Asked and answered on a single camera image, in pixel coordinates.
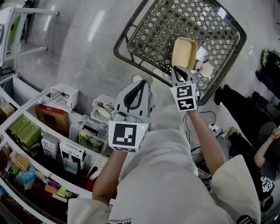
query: green box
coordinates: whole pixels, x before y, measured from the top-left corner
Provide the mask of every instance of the green box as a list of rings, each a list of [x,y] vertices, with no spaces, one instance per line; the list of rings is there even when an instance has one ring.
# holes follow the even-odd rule
[[[42,139],[41,128],[30,121],[18,134],[21,144],[28,150],[36,143],[40,143]]]
[[[16,136],[28,123],[30,120],[21,115],[10,127],[9,130],[12,132],[14,136]]]

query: forearm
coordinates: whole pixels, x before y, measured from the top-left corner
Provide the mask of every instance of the forearm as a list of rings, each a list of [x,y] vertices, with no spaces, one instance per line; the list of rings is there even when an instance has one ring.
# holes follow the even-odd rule
[[[114,151],[94,184],[92,198],[109,205],[119,183],[127,152]]]
[[[259,150],[257,151],[257,153],[254,156],[254,161],[259,168],[261,168],[263,166],[264,162],[266,161],[266,159],[264,158],[264,154],[266,153],[271,142],[272,142],[272,140],[270,138],[268,138],[265,141],[265,143],[259,148]]]
[[[215,171],[227,161],[227,159],[213,133],[209,130],[204,120],[200,117],[199,112],[191,111],[189,112],[189,117],[199,138],[205,162],[211,175],[213,175]]]

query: white t-shirt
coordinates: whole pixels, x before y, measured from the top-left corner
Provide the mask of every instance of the white t-shirt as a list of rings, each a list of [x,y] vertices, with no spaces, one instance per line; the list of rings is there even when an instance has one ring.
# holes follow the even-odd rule
[[[71,199],[69,224],[233,224],[248,215],[260,223],[260,206],[241,155],[213,175],[211,193],[197,177],[185,135],[149,132],[139,153],[123,166],[112,210],[92,199]]]

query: white power adapter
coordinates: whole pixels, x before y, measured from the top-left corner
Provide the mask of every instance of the white power adapter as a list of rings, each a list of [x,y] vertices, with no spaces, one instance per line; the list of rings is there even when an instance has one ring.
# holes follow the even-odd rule
[[[209,123],[209,126],[208,126],[212,131],[216,132],[219,130],[219,127],[214,124],[214,123]]]

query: plastic basket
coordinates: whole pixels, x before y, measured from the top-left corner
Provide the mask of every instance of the plastic basket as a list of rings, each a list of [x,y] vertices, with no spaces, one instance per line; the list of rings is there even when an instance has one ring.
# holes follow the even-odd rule
[[[101,94],[97,99],[95,99],[92,102],[91,118],[94,119],[94,120],[100,121],[102,124],[108,125],[110,119],[104,117],[96,109],[97,108],[96,106],[99,102],[106,103],[110,106],[115,106],[116,99],[113,98],[113,97],[107,96],[105,94]]]

